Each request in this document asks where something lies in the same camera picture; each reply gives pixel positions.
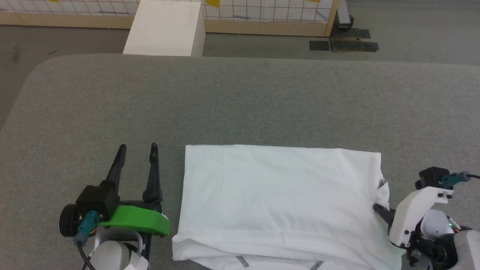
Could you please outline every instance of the white box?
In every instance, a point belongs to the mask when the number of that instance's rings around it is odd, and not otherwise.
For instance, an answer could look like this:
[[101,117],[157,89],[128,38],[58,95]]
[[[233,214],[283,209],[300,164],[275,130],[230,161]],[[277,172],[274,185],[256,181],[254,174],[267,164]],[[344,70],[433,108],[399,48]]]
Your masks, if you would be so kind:
[[124,54],[202,56],[205,42],[200,2],[142,0]]

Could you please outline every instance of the yellow sticky note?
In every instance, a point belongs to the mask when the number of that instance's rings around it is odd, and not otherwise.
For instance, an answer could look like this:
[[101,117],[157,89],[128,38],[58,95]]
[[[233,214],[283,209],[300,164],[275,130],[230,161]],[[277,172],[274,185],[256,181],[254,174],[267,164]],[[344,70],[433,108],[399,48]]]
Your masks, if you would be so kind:
[[212,7],[216,7],[216,8],[220,7],[220,0],[205,0],[205,2]]

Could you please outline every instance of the gray fabric tabletop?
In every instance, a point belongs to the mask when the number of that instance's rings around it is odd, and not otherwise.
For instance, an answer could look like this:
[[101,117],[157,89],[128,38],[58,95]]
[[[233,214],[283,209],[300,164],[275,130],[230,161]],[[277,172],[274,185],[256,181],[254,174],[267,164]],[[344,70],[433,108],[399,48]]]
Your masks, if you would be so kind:
[[[87,184],[106,177],[122,143],[122,199],[141,198],[150,145],[158,144],[172,234],[186,144],[381,152],[395,207],[415,190],[422,169],[480,173],[479,86],[480,68],[457,65],[54,58],[32,72],[0,133],[1,268],[82,267],[72,239],[58,231],[58,216]],[[450,203],[437,208],[480,229],[479,191],[480,180],[461,183]],[[171,237],[154,237],[151,269],[202,268],[171,257]]]

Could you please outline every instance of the gray floor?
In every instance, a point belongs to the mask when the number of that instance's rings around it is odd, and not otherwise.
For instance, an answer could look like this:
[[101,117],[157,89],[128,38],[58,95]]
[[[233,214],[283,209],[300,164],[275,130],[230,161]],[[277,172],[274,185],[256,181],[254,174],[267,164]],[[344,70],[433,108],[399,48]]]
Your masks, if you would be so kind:
[[[376,53],[309,50],[311,37],[207,34],[204,56],[480,65],[479,5],[350,4],[355,27],[370,29]],[[0,26],[0,128],[28,74],[60,55],[121,53],[128,30]]]

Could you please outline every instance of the folded white fabric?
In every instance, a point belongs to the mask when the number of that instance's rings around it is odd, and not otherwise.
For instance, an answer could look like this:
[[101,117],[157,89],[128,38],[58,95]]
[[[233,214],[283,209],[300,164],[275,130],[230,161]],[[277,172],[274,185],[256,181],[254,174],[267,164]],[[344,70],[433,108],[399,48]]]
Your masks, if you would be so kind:
[[186,146],[173,259],[214,270],[399,270],[374,203],[388,206],[380,153]]

